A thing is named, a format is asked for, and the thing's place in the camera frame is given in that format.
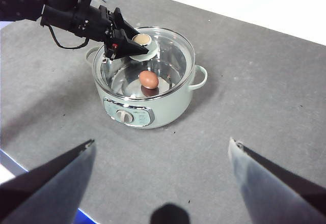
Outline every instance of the gray table surface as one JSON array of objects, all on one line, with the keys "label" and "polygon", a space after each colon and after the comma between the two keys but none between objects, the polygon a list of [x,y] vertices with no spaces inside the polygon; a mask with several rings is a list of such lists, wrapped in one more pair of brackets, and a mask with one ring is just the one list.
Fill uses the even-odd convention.
[{"label": "gray table surface", "polygon": [[[101,223],[147,223],[167,202],[192,223],[250,223],[227,156],[231,136],[326,186],[325,46],[170,0],[105,5],[133,26],[186,36],[207,84],[177,121],[128,128],[101,106],[86,48],[60,49],[47,28],[20,21],[1,32],[2,149],[31,169],[94,138],[81,208]],[[81,42],[56,33],[63,44]]]}]

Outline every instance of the pot lid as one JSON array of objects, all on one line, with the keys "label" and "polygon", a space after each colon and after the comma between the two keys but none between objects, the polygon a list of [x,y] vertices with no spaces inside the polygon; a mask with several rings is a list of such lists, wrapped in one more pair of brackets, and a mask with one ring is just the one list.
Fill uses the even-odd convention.
[{"label": "pot lid", "polygon": [[[174,92],[194,68],[193,47],[182,35],[169,29],[141,27],[137,30],[140,34],[133,40],[149,49],[148,53],[103,62],[102,46],[94,59],[95,81],[105,92],[124,100],[148,100]],[[139,79],[142,71],[155,73],[157,88],[149,89],[142,83]]]}]

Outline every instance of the brown egg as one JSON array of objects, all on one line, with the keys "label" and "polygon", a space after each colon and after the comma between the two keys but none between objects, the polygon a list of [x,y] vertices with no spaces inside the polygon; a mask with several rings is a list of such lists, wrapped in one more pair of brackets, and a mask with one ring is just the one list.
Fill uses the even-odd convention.
[{"label": "brown egg", "polygon": [[152,71],[142,71],[139,74],[139,81],[147,89],[155,89],[158,86],[157,75]]}]

